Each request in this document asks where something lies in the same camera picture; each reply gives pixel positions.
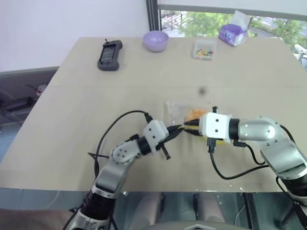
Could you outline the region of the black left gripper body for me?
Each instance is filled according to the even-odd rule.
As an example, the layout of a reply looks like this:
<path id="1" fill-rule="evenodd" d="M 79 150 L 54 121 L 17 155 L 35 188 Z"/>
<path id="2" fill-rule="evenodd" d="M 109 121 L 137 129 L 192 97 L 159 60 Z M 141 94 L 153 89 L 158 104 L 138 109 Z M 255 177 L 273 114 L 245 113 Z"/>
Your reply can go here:
<path id="1" fill-rule="evenodd" d="M 165 143 L 175 138 L 175 134 L 177 133 L 177 126 L 169 126 L 167 130 L 168 130 L 168 136 L 164 140 L 160 141 L 158 145 L 155 147 L 155 149 L 157 151 L 162 150 L 166 159 L 169 160 L 171 157 L 165 147 Z"/>

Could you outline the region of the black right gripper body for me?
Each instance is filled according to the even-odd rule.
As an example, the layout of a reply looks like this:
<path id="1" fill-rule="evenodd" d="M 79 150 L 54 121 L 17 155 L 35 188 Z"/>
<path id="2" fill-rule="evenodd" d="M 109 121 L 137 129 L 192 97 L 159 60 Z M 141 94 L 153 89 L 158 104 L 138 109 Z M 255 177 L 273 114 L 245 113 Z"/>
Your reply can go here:
<path id="1" fill-rule="evenodd" d="M 201 118 L 202 118 L 203 116 L 205 116 L 205 115 L 208 114 L 209 112 L 216 113 L 217 111 L 218 111 L 218 107 L 217 107 L 217 106 L 212 107 L 211 110 L 209 110 L 209 109 L 199 109 L 198 116 L 197 116 L 197 118 L 199 119 L 199 126 L 200 126 L 200 124 L 201 124 Z M 207 140 L 208 137 L 207 137 L 206 135 L 201 134 L 200 130 L 201 130 L 201 128 L 199 127 L 198 136 L 199 136 L 200 138 L 202 138 L 202 139 Z"/>

